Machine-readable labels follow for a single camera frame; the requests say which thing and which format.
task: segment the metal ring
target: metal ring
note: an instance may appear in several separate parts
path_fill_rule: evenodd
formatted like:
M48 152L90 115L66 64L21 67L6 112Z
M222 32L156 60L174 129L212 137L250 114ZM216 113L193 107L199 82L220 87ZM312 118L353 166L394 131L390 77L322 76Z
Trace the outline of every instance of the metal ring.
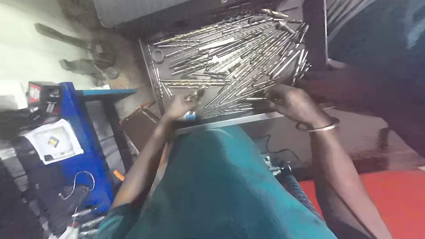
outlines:
M331 117L333 123L329 126L323 127L323 128L317 128L317 129L305 129L305 128L300 128L301 123L297 123L297 125L295 126L296 129L300 130L300 131L305 131L308 133L313 133L313 132L320 132L320 131L326 131L326 130L330 130L333 128L338 127L338 125L340 124L340 120L338 118L335 117Z
M151 57L152 57L153 62L155 62L156 64L161 64L165 60L165 55L160 49L155 49L152 52Z

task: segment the teal shirt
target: teal shirt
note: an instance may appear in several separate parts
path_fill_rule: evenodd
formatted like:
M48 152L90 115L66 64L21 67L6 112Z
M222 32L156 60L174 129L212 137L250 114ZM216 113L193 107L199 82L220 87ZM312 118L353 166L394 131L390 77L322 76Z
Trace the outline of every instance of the teal shirt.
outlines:
M336 238L237 126L180 136L143 212L115 208L99 229L96 238Z

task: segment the pile of drill bits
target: pile of drill bits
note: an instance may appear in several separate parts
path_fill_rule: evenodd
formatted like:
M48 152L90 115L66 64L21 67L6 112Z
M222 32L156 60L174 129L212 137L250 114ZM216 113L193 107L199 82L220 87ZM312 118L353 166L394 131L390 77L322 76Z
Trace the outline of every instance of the pile of drill bits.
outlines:
M203 102L201 118L250 111L252 101L264 99L264 90L283 80L294 85L310 68L304 44L308 29L301 20L262 9L161 40L149 51L168 50L171 76L161 79L152 62L155 87L161 97L164 91L171 97L174 88L221 87L214 99Z

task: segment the red mat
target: red mat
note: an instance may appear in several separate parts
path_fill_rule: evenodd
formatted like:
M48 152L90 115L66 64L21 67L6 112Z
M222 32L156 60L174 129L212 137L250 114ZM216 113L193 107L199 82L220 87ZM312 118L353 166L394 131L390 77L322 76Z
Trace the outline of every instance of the red mat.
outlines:
M387 171L362 174L361 178L394 239L425 238L425 171ZM322 213L314 182L300 185Z

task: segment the bracelet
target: bracelet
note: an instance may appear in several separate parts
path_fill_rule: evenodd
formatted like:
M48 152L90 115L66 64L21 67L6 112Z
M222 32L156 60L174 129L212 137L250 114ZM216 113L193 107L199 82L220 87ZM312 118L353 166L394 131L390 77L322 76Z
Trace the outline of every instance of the bracelet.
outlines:
M306 129L306 128L300 128L301 123L298 123L295 128L301 131L305 131L308 133L313 133L313 132L319 132L319 131L326 131L326 130L330 130L333 128L338 127L338 125L340 124L340 120L338 118L335 117L331 117L333 123L329 126L323 127L323 128L316 128L316 129Z

